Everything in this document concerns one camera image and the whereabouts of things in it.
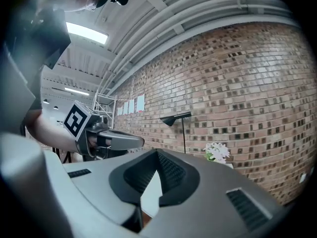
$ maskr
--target white shelving rack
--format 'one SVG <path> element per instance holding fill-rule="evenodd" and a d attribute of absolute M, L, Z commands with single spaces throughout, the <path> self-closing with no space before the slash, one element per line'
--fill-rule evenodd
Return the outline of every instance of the white shelving rack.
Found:
<path fill-rule="evenodd" d="M 98 91 L 95 94 L 93 100 L 92 109 L 96 113 L 100 114 L 101 116 L 107 116 L 108 120 L 111 121 L 111 129 L 113 129 L 114 123 L 114 112 L 115 112 L 115 104 L 117 101 L 117 97 L 113 97 L 110 95 L 101 94 Z"/>

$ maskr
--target black floor lamp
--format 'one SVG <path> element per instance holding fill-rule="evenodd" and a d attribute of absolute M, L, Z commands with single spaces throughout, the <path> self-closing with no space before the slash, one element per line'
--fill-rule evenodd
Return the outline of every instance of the black floor lamp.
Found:
<path fill-rule="evenodd" d="M 179 115 L 175 115 L 175 116 L 170 116 L 170 117 L 161 117 L 160 119 L 162 120 L 162 122 L 164 122 L 166 125 L 168 126 L 172 126 L 174 124 L 174 122 L 177 119 L 182 119 L 182 126 L 183 126 L 183 139 L 184 139 L 184 153 L 186 153 L 186 145 L 185 145 L 185 130 L 184 130 L 184 118 L 186 117 L 191 117 L 192 113 L 191 112 L 187 112 L 187 113 L 183 113 L 183 114 L 179 114 Z"/>

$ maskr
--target fluorescent light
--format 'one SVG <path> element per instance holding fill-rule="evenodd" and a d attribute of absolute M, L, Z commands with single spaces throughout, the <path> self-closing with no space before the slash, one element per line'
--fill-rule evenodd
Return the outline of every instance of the fluorescent light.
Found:
<path fill-rule="evenodd" d="M 89 96 L 89 93 L 84 93 L 84 92 L 77 91 L 77 90 L 74 90 L 74 89 L 70 89 L 70 88 L 67 88 L 67 87 L 65 87 L 65 90 L 66 90 L 66 91 L 69 91 L 69 92 L 79 93 L 79 94 L 83 94 L 83 95 Z"/>
<path fill-rule="evenodd" d="M 102 44 L 105 44 L 107 41 L 108 35 L 99 33 L 95 30 L 89 29 L 84 26 L 72 24 L 69 22 L 66 22 L 66 25 L 67 25 L 68 32 L 71 34 L 76 34 L 76 35 L 91 39 L 95 42 L 99 42 Z"/>

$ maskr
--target wall outlet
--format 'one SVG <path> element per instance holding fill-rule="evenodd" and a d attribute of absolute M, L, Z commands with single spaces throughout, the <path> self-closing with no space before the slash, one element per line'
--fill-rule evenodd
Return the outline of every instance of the wall outlet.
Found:
<path fill-rule="evenodd" d="M 299 183 L 302 183 L 306 178 L 306 173 L 303 173 L 301 176 L 301 179 L 299 180 Z"/>

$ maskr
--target white ceiling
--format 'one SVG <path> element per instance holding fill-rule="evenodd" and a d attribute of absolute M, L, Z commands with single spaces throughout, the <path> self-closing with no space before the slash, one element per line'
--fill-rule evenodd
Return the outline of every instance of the white ceiling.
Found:
<path fill-rule="evenodd" d="M 72 43 L 53 70 L 45 68 L 42 98 L 92 103 L 173 45 L 203 31 L 249 21 L 295 24 L 280 0 L 129 0 L 96 11 L 66 13 L 66 21 L 107 34 L 105 45 L 70 35 Z M 65 92 L 78 88 L 83 97 Z"/>

